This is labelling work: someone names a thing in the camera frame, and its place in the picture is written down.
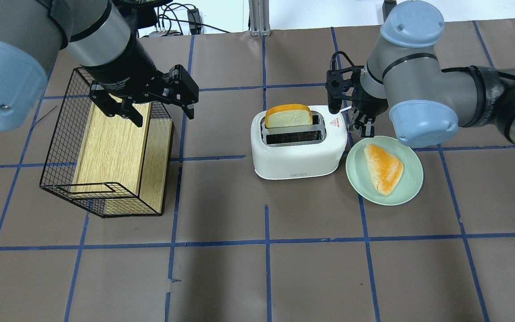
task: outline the toaster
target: toaster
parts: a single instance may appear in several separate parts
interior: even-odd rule
[[[268,180],[309,178],[335,171],[347,144],[341,113],[327,106],[309,106],[313,125],[266,128],[266,112],[251,125],[253,167]]]

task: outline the white wall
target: white wall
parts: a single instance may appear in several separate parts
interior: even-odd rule
[[[436,6],[445,21],[515,18],[515,0],[425,1]],[[249,0],[188,0],[187,3],[200,9],[205,24],[231,32],[248,30]],[[272,29],[308,29],[380,25],[382,3],[383,0],[270,0],[270,26]],[[176,10],[176,13],[179,19],[187,20],[186,10]],[[186,34],[187,24],[182,28]],[[141,30],[140,35],[153,30]],[[206,27],[205,33],[220,31]]]

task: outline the wire basket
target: wire basket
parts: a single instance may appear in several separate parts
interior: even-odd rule
[[[92,108],[92,101],[87,97],[92,81],[93,78],[84,69],[73,69],[39,187],[101,218],[161,216],[162,212],[157,212],[118,182],[73,184],[86,123]],[[152,102],[149,120],[152,119],[170,119],[161,102]]]

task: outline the bread crust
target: bread crust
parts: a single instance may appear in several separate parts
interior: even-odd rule
[[[303,104],[278,105],[266,112],[266,128],[311,124],[313,124],[313,114],[309,106]]]
[[[376,192],[385,196],[390,195],[402,177],[403,163],[398,157],[372,143],[364,147],[363,152]]]

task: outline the light green plate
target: light green plate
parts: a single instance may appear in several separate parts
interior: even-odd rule
[[[397,187],[388,196],[376,192],[372,185],[363,152],[364,147],[369,143],[378,145],[388,153],[395,155],[404,165],[403,174]],[[411,148],[402,145],[397,139],[388,136],[369,137],[355,143],[347,155],[345,167],[353,188],[366,200],[384,206],[396,206],[413,199],[421,190],[424,178],[421,161],[417,154]]]

